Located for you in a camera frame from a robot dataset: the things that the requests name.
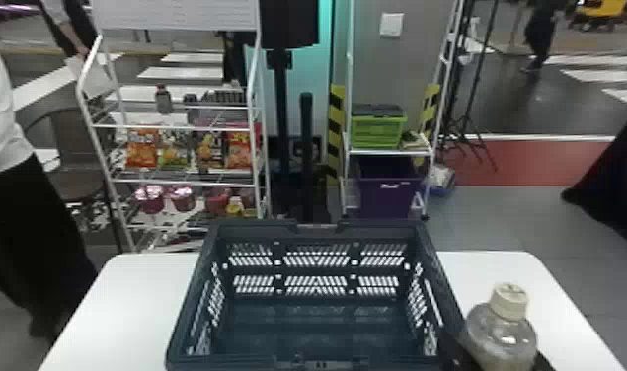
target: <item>black speaker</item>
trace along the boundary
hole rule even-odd
[[[319,42],[318,0],[261,0],[264,49],[296,49]]]

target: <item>red floor mat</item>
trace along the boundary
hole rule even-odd
[[[446,155],[461,186],[571,186],[610,144],[607,142],[489,141],[498,163],[494,172],[483,151],[480,163],[466,148]]]

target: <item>black pants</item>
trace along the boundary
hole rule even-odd
[[[87,17],[85,9],[83,9],[83,6],[78,0],[62,1],[64,1],[64,10],[69,16],[71,26],[76,32],[76,35],[78,35],[80,40],[83,41],[85,46],[91,49],[92,45],[94,45],[94,40],[97,38],[97,31],[94,29],[94,25],[92,25],[92,22]],[[64,54],[66,54],[67,57],[78,54],[78,51],[76,51],[76,47],[73,45],[73,43],[71,43],[69,38],[62,32],[62,30],[59,29],[59,26],[55,24],[55,22],[45,11],[43,4],[39,0],[37,0],[37,6],[39,6],[39,8],[41,9],[43,18],[45,19],[45,22],[48,25],[50,33],[55,39],[57,46],[64,50]]]
[[[239,84],[246,87],[246,57],[244,55],[244,43],[242,37],[245,33],[234,33],[229,37],[223,32],[223,82],[229,83],[233,79],[239,80]]]
[[[0,173],[0,291],[54,324],[76,309],[96,276],[37,157]]]
[[[532,17],[525,27],[525,39],[534,53],[531,66],[540,68],[548,59],[555,34],[555,22],[549,17]]]

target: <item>light switch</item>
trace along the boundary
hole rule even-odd
[[[380,35],[383,37],[399,37],[403,31],[403,13],[382,13]]]

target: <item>black stand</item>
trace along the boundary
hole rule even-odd
[[[304,184],[303,221],[313,222],[313,95],[302,93],[299,96],[301,108],[301,178]]]
[[[278,125],[278,159],[280,162],[280,214],[290,211],[290,138],[287,127],[287,78],[292,69],[292,52],[276,48],[267,52],[267,66],[274,71],[276,121]]]
[[[466,7],[464,11],[463,19],[465,20],[461,33],[456,35],[455,45],[454,47],[458,47],[458,41],[462,34],[462,45],[465,45],[465,40],[467,39],[467,31],[469,29],[470,19],[472,17],[472,12],[474,10],[474,4],[476,0],[472,0],[472,2]],[[491,155],[491,151],[488,149],[486,142],[481,137],[481,132],[474,124],[472,120],[471,113],[472,107],[474,105],[474,98],[477,93],[477,88],[479,86],[479,81],[481,80],[481,71],[484,67],[484,60],[486,59],[486,49],[488,48],[488,41],[491,38],[491,34],[493,33],[493,27],[495,25],[495,17],[498,13],[498,4],[499,0],[493,0],[493,7],[491,9],[491,16],[488,21],[488,27],[486,29],[486,35],[484,36],[484,41],[481,48],[481,53],[479,54],[479,62],[477,65],[477,70],[474,74],[474,80],[472,81],[472,88],[470,90],[470,98],[465,108],[465,114],[458,119],[451,119],[453,115],[453,107],[456,102],[456,97],[458,95],[458,88],[460,86],[460,77],[462,75],[463,66],[462,64],[456,60],[453,61],[452,66],[452,86],[451,86],[451,100],[449,101],[449,106],[445,109],[444,112],[444,120],[446,124],[444,125],[444,130],[442,132],[442,140],[440,149],[442,151],[446,151],[449,149],[458,149],[462,152],[463,156],[466,156],[465,151],[463,151],[461,145],[466,145],[474,154],[474,156],[479,160],[480,163],[483,163],[483,159],[480,154],[477,152],[477,149],[482,149],[488,160],[491,162],[493,166],[493,170],[496,172],[498,170],[498,165],[495,162],[495,159]],[[472,133],[477,137],[476,142],[472,142],[467,138],[468,129],[472,130]],[[450,147],[447,145],[447,142],[453,142],[454,146]]]

